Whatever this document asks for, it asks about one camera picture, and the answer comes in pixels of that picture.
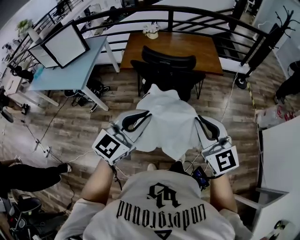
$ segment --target green plant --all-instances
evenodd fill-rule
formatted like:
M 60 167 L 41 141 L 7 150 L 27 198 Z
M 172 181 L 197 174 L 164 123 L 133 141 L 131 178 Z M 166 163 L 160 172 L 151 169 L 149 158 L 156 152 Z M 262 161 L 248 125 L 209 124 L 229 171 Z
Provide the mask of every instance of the green plant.
M 28 19 L 25 19 L 25 20 L 23 20 L 23 21 L 20 21 L 20 22 L 17 24 L 16 30 L 18 30 L 19 33 L 20 33 L 20 32 L 22 32 L 22 31 L 27 30 L 29 27 L 32 27 L 32 25 L 33 25 L 33 22 L 32 22 L 31 19 L 29 19 L 29 20 L 28 20 Z

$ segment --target wooden desk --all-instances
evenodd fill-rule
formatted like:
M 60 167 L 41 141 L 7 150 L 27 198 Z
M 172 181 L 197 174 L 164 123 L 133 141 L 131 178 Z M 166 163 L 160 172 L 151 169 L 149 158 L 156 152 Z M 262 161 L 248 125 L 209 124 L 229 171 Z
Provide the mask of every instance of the wooden desk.
M 214 42 L 210 37 L 187 33 L 159 32 L 157 39 L 150 39 L 142 33 L 131 33 L 120 68 L 133 68 L 131 60 L 142 60 L 143 46 L 171 56 L 195 55 L 195 71 L 223 75 L 223 70 Z

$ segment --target white garment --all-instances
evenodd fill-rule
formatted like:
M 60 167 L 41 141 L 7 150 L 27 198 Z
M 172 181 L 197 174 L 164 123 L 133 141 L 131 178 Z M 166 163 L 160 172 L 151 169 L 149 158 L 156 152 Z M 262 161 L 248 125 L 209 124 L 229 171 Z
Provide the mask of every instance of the white garment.
M 136 142 L 137 150 L 150 152 L 162 148 L 165 154 L 178 160 L 187 150 L 200 146 L 195 127 L 197 113 L 180 100 L 177 91 L 161 91 L 152 84 L 136 108 L 152 114 L 149 125 Z
M 200 199 L 190 176 L 166 170 L 128 179 L 120 199 L 104 206 L 80 199 L 55 240 L 233 240 L 236 213 Z

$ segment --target white flower pot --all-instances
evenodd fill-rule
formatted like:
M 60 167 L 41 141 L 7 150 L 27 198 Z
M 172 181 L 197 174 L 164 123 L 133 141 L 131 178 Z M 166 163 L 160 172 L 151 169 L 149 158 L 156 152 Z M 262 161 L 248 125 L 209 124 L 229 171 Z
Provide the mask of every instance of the white flower pot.
M 41 39 L 40 39 L 39 35 L 31 27 L 29 27 L 27 29 L 27 32 L 28 32 L 30 38 L 32 39 L 32 41 L 34 41 L 35 43 L 39 43 L 40 42 Z
M 147 32 L 146 36 L 150 39 L 156 39 L 158 38 L 158 32 L 155 33 Z

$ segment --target black chair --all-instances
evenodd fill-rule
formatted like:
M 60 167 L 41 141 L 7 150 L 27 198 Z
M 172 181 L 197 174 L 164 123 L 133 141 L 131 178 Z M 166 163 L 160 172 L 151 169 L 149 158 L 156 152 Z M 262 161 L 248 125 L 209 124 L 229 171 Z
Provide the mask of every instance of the black chair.
M 183 101 L 190 99 L 191 90 L 195 86 L 199 99 L 205 74 L 192 70 L 196 65 L 195 56 L 169 56 L 144 46 L 142 58 L 145 62 L 137 60 L 130 62 L 138 75 L 138 96 L 142 89 L 146 94 L 154 83 L 162 91 L 176 90 Z M 142 87 L 140 76 L 146 80 Z

